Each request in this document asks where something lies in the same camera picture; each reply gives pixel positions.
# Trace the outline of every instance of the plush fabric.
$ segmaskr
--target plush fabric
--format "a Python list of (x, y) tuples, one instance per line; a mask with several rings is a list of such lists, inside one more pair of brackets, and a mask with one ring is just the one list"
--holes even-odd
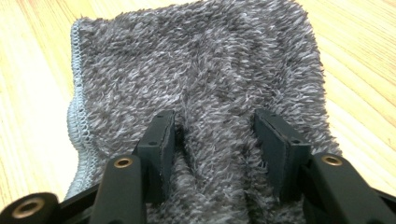
[(251, 129), (255, 108), (282, 116), (312, 153), (339, 154), (327, 123), (311, 25), (287, 0), (204, 1), (83, 18), (72, 27), (75, 96), (68, 111), (78, 172), (67, 197), (99, 183), (133, 151), (155, 114), (177, 112), (170, 198), (149, 223), (304, 223), (279, 204)]

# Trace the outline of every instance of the fuzzy cloth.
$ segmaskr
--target fuzzy cloth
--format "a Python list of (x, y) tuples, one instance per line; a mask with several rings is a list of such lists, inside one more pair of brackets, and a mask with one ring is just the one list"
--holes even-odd
[(131, 153), (153, 116), (174, 109), (184, 149), (170, 198), (148, 207), (149, 223), (304, 223), (301, 203), (272, 196), (251, 129), (263, 107), (312, 143), (312, 153), (340, 153), (299, 5), (210, 0), (80, 19), (71, 36), (68, 128), (79, 164), (67, 197), (99, 183), (109, 158)]

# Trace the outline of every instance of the wood grain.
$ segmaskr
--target wood grain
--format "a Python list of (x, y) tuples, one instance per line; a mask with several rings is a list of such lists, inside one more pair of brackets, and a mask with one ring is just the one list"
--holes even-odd
[[(39, 191), (62, 200), (77, 169), (66, 130), (72, 22), (186, 2), (0, 1), (0, 209)], [(297, 2), (321, 52), (332, 133), (372, 187), (396, 195), (396, 1)]]

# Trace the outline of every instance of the towel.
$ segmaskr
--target towel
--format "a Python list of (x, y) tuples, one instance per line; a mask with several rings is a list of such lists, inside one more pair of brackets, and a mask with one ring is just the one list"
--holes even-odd
[(327, 123), (323, 72), (306, 12), (289, 0), (208, 0), (82, 18), (71, 30), (74, 98), (68, 130), (78, 171), (67, 198), (100, 183), (106, 161), (130, 154), (151, 119), (176, 111), (184, 143), (170, 196), (148, 223), (304, 223), (280, 203), (252, 131), (256, 108), (282, 116), (340, 154)]

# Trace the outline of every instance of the folded towel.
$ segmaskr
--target folded towel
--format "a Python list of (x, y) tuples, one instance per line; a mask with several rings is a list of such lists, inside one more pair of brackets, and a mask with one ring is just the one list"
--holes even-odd
[(279, 204), (251, 129), (255, 108), (282, 116), (313, 146), (339, 154), (327, 123), (312, 28), (287, 0), (209, 0), (76, 21), (68, 111), (78, 172), (67, 197), (129, 154), (158, 112), (185, 134), (170, 198), (149, 223), (304, 223)]

